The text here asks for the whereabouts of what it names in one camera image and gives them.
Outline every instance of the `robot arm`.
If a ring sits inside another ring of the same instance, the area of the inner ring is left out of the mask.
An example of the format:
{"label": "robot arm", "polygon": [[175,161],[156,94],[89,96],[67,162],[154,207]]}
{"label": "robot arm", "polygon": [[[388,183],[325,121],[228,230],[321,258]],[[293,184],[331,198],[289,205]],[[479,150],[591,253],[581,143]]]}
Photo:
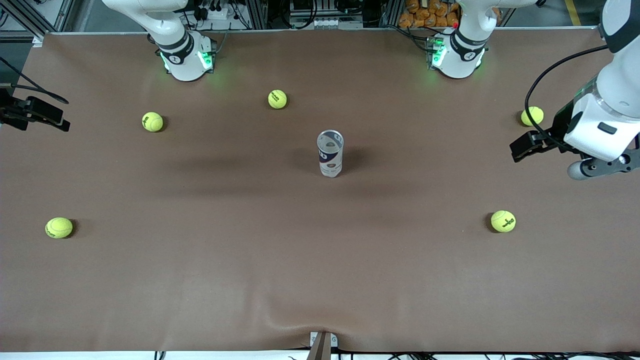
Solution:
{"label": "robot arm", "polygon": [[[607,0],[601,30],[613,60],[555,115],[545,130],[555,141],[529,131],[511,144],[516,162],[560,147],[582,158],[568,168],[573,179],[640,167],[640,0]],[[632,142],[635,149],[628,148]]]}
{"label": "robot arm", "polygon": [[460,26],[448,34],[437,34],[442,39],[441,55],[432,67],[454,79],[466,78],[480,66],[484,46],[496,27],[495,7],[521,8],[536,0],[459,0],[462,8]]}
{"label": "robot arm", "polygon": [[164,67],[181,81],[198,79],[213,70],[214,42],[197,31],[188,31],[174,13],[188,0],[102,0],[145,28],[160,48]]}

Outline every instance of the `tennis ball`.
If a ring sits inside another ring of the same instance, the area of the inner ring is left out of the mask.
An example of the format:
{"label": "tennis ball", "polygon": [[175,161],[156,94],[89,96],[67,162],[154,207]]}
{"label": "tennis ball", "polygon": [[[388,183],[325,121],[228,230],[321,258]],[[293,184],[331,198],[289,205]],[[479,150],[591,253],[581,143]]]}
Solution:
{"label": "tennis ball", "polygon": [[142,126],[152,133],[162,129],[163,125],[162,116],[158,113],[146,113],[145,116],[142,117]]}
{"label": "tennis ball", "polygon": [[287,104],[287,94],[282,90],[273,90],[269,93],[269,105],[274,109],[282,109]]}
{"label": "tennis ball", "polygon": [[516,217],[506,210],[496,211],[491,216],[491,226],[500,233],[508,233],[516,227]]}
{"label": "tennis ball", "polygon": [[44,231],[54,239],[62,239],[69,236],[74,225],[67,218],[53,218],[44,227]]}
{"label": "tennis ball", "polygon": [[[531,116],[533,116],[533,121],[535,121],[536,124],[541,123],[542,119],[545,118],[545,112],[542,111],[542,109],[537,106],[530,106],[529,112],[531,113]],[[526,111],[522,112],[522,114],[520,115],[520,120],[526,126],[533,126],[533,124],[531,124],[531,119],[529,119],[529,116],[527,115]]]}

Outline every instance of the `power strip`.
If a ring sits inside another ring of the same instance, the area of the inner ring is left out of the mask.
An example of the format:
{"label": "power strip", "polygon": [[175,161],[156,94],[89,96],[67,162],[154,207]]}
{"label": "power strip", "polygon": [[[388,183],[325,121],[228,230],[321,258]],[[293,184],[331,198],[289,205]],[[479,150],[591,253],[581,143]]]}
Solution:
{"label": "power strip", "polygon": [[223,6],[222,10],[218,12],[216,10],[209,10],[209,16],[207,17],[207,20],[226,20],[228,14],[229,9],[226,6]]}

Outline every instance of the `metal frame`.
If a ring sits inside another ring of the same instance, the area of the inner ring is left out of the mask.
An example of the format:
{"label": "metal frame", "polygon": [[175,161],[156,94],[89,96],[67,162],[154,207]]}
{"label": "metal frame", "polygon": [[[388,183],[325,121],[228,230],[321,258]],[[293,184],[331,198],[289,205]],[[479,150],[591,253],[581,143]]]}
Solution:
{"label": "metal frame", "polygon": [[23,28],[33,34],[33,36],[29,36],[29,38],[36,37],[42,40],[46,33],[56,31],[38,10],[34,9],[33,6],[27,4],[25,1],[3,0],[0,6],[2,6],[3,10],[6,11],[9,16],[12,16],[14,20],[22,25]]}
{"label": "metal frame", "polygon": [[247,0],[247,11],[254,30],[264,30],[267,27],[267,3],[263,0]]}
{"label": "metal frame", "polygon": [[398,25],[398,19],[404,11],[404,0],[389,0],[380,17],[380,26]]}
{"label": "metal frame", "polygon": [[69,20],[68,13],[76,0],[63,0],[55,23],[52,25],[36,8],[25,0],[3,0],[0,7],[16,22],[24,31],[3,31],[0,33],[2,42],[31,42],[35,37],[42,41],[46,33],[61,31]]}

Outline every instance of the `brown table surface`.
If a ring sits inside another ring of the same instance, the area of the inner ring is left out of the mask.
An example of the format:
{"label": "brown table surface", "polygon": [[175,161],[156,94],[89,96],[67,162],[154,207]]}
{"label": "brown table surface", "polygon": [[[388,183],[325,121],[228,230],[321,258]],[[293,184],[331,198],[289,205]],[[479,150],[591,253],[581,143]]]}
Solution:
{"label": "brown table surface", "polygon": [[[393,31],[233,34],[180,83],[144,36],[47,36],[24,71],[69,99],[71,131],[0,131],[2,350],[295,348],[318,329],[361,351],[637,349],[640,174],[578,182],[576,156],[509,151],[536,76],[599,44],[497,31],[456,81]],[[555,70],[544,124],[610,59]],[[512,233],[486,228],[498,209]],[[58,216],[68,240],[44,233]]]}

